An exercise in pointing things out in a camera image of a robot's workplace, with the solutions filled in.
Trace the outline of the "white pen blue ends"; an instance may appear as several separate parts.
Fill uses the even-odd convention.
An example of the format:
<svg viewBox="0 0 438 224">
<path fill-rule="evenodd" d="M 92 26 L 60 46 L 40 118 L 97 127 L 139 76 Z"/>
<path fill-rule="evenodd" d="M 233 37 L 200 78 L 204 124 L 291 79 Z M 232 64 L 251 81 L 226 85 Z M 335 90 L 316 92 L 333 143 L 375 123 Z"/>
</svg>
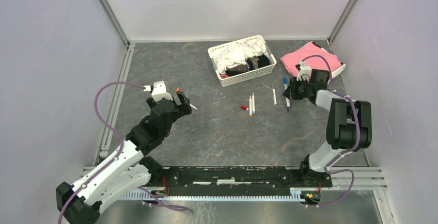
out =
<svg viewBox="0 0 438 224">
<path fill-rule="evenodd" d="M 289 97 L 286 95 L 286 93 L 287 93 L 287 89 L 288 89 L 288 81 L 287 81 L 287 78 L 286 78 L 286 77 L 283 78 L 283 86 L 284 86 L 284 93 L 283 93 L 283 96 L 285 97 L 286 109 L 287 109 L 288 107 L 291 109 L 290 99 L 289 99 Z"/>
</svg>

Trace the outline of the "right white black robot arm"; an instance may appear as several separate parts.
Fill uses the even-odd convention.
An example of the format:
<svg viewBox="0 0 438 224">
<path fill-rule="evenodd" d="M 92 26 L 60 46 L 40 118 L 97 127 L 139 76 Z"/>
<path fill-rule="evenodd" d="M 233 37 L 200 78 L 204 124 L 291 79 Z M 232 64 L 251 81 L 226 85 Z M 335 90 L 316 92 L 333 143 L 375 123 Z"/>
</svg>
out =
<svg viewBox="0 0 438 224">
<path fill-rule="evenodd" d="M 334 164 L 372 142 L 371 103 L 329 90 L 329 79 L 329 71 L 312 70 L 304 79 L 292 77 L 283 92 L 288 100 L 308 99 L 329 113 L 325 142 L 300 163 L 298 179 L 305 187 L 327 180 Z"/>
</svg>

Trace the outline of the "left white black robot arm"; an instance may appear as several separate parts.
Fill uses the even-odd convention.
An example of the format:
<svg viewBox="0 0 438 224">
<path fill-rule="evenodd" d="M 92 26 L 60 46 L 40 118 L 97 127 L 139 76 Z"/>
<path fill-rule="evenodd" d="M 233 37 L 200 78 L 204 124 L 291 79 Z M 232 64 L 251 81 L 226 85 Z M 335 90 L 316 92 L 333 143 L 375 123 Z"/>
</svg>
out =
<svg viewBox="0 0 438 224">
<path fill-rule="evenodd" d="M 151 107 L 146 116 L 122 141 L 122 144 L 95 169 L 73 184 L 56 188 L 59 222 L 96 223 L 114 202 L 133 189 L 162 181 L 158 163 L 148 154 L 170 133 L 172 124 L 192 112 L 183 91 L 169 100 L 148 99 Z"/>
</svg>

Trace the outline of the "white pen blue tip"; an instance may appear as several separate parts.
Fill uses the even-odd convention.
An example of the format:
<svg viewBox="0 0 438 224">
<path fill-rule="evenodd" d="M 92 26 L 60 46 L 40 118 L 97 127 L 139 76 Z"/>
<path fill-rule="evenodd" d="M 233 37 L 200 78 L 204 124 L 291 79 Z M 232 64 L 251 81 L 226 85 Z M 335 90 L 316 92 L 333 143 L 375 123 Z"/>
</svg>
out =
<svg viewBox="0 0 438 224">
<path fill-rule="evenodd" d="M 254 115 L 256 113 L 256 110 L 255 110 L 255 94 L 254 93 L 252 93 L 252 96 L 251 96 L 251 107 L 252 107 L 252 115 Z"/>
</svg>

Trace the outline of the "pink folded cloth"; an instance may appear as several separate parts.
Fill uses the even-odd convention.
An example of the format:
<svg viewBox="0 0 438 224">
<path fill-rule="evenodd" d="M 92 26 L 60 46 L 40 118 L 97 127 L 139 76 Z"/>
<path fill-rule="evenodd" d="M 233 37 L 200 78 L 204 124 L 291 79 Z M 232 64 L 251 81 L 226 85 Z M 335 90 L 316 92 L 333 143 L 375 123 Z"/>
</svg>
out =
<svg viewBox="0 0 438 224">
<path fill-rule="evenodd" d="M 328 71 L 328 66 L 330 66 L 323 57 L 321 47 L 314 41 L 308 42 L 296 51 L 284 55 L 280 60 L 292 76 L 297 76 L 298 69 L 296 65 L 300 60 L 307 63 L 312 69 Z"/>
</svg>

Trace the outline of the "white cloth under pink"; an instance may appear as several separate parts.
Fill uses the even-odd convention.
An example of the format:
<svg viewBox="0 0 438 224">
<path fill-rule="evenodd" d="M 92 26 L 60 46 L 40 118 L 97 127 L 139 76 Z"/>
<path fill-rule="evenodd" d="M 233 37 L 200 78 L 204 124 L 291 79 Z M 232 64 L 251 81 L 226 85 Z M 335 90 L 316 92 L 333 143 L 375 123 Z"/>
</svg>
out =
<svg viewBox="0 0 438 224">
<path fill-rule="evenodd" d="M 321 50 L 323 51 L 323 57 L 330 65 L 332 78 L 336 78 L 346 69 L 347 65 L 344 62 L 342 62 L 336 55 L 331 53 L 330 50 L 325 49 L 322 45 L 320 45 L 320 47 Z"/>
</svg>

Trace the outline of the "black cloth in basket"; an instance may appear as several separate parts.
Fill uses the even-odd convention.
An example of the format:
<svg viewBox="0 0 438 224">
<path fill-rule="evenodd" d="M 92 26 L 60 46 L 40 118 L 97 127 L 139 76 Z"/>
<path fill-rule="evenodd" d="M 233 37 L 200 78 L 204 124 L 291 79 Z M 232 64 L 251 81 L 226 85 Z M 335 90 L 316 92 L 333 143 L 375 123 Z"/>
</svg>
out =
<svg viewBox="0 0 438 224">
<path fill-rule="evenodd" d="M 266 66 L 269 66 L 271 64 L 268 56 L 261 55 L 257 57 L 248 58 L 246 60 L 245 65 L 237 65 L 234 67 L 231 67 L 230 69 L 227 69 L 225 71 L 225 75 L 228 77 L 235 76 L 238 74 L 242 74 L 248 71 L 257 70 Z"/>
</svg>

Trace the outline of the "white plastic basket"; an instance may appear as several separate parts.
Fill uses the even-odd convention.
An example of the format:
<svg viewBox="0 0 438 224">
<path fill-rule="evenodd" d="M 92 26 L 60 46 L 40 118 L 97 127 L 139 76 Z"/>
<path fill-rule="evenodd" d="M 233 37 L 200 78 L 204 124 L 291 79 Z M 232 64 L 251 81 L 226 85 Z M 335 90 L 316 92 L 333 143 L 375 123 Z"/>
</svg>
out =
<svg viewBox="0 0 438 224">
<path fill-rule="evenodd" d="M 222 87 L 270 74 L 277 64 L 261 35 L 210 47 L 208 55 Z"/>
</svg>

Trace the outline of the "white cloth in basket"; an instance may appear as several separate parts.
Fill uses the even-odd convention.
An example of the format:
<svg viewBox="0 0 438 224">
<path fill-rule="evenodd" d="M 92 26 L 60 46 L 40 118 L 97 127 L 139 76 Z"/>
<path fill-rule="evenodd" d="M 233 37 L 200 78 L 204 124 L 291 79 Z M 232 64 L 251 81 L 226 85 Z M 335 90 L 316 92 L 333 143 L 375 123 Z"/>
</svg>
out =
<svg viewBox="0 0 438 224">
<path fill-rule="evenodd" d="M 267 54 L 266 44 L 260 39 L 243 43 L 232 43 L 221 49 L 214 49 L 212 59 L 219 74 L 237 65 L 245 65 L 248 58 Z"/>
</svg>

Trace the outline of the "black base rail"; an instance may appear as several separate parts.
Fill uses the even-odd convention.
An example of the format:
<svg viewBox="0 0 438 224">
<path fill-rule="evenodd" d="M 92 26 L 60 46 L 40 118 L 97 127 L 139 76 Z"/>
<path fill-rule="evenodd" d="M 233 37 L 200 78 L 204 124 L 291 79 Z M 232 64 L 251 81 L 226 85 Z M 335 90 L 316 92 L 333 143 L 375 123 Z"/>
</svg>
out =
<svg viewBox="0 0 438 224">
<path fill-rule="evenodd" d="M 327 173 L 297 167 L 171 166 L 155 170 L 144 187 L 164 189 L 172 197 L 268 197 L 287 196 L 291 188 L 332 185 Z"/>
</svg>

